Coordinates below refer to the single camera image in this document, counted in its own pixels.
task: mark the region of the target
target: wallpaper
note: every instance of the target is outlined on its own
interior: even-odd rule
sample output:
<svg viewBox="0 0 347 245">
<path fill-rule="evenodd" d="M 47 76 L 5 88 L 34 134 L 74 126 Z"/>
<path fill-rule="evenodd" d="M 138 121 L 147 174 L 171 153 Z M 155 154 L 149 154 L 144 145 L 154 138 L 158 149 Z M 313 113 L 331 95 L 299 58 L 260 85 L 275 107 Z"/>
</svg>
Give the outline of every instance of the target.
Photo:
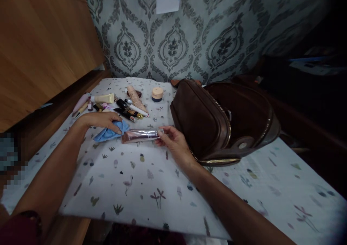
<svg viewBox="0 0 347 245">
<path fill-rule="evenodd" d="M 330 0 L 87 0 L 114 77 L 203 84 L 246 73 L 263 54 L 283 55 L 328 13 Z"/>
</svg>

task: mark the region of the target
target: brown leather bag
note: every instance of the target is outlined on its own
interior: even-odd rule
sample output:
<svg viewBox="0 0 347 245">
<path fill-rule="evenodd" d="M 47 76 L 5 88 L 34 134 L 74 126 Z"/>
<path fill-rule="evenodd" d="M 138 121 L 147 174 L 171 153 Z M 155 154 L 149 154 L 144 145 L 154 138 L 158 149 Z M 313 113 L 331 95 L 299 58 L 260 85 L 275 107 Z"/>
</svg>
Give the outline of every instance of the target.
<svg viewBox="0 0 347 245">
<path fill-rule="evenodd" d="M 216 82 L 203 88 L 184 79 L 170 108 L 175 127 L 206 166 L 237 163 L 280 134 L 268 100 L 242 85 Z"/>
</svg>

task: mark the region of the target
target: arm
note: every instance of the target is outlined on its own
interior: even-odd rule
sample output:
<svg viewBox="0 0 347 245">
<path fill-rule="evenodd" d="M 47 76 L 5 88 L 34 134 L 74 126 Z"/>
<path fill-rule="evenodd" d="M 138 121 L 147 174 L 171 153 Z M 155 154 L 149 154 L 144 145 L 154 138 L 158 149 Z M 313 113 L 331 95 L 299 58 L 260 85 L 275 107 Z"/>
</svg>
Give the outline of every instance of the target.
<svg viewBox="0 0 347 245">
<path fill-rule="evenodd" d="M 199 189 L 237 244 L 294 244 L 260 213 L 239 198 L 193 158 L 181 132 L 171 126 L 158 131 L 158 146 L 167 146 L 176 163 Z"/>
<path fill-rule="evenodd" d="M 113 120 L 122 119 L 114 112 L 93 112 L 81 116 L 36 174 L 12 215 L 36 211 L 41 217 L 45 234 L 70 185 L 87 130 L 90 126 L 98 126 L 119 132 L 119 128 L 112 124 Z"/>
</svg>

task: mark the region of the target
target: flamingo print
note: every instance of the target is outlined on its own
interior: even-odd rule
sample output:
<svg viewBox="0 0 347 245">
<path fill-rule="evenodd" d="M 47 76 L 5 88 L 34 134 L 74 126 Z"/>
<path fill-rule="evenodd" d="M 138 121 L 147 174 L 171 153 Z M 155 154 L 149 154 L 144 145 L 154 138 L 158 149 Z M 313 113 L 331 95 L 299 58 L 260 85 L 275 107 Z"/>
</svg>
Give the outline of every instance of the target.
<svg viewBox="0 0 347 245">
<path fill-rule="evenodd" d="M 132 186 L 132 184 L 133 184 L 133 176 L 130 176 L 130 182 L 125 181 L 125 182 L 123 182 L 123 183 L 124 183 L 124 185 L 126 186 L 125 195 L 127 196 L 127 191 L 128 191 L 128 189 L 129 189 L 129 187 Z"/>
</svg>

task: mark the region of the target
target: blue microfiber towel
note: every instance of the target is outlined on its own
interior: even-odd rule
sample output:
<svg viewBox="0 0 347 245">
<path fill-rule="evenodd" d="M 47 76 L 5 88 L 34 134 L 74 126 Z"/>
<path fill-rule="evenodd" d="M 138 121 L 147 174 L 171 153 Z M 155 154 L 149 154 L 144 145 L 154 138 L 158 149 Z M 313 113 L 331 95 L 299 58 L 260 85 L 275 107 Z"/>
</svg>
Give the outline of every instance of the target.
<svg viewBox="0 0 347 245">
<path fill-rule="evenodd" d="M 122 131 L 122 135 L 124 135 L 124 132 L 126 132 L 126 131 L 128 131 L 130 129 L 129 125 L 126 123 L 125 119 L 123 119 L 122 122 L 113 121 L 112 123 L 114 125 L 116 125 Z M 120 137 L 122 135 L 117 134 L 116 132 L 114 132 L 114 131 L 112 131 L 110 129 L 104 128 L 99 134 L 97 134 L 95 136 L 94 141 L 95 142 L 103 142 L 103 141 L 106 141 L 106 140 L 114 139 L 116 137 Z"/>
</svg>

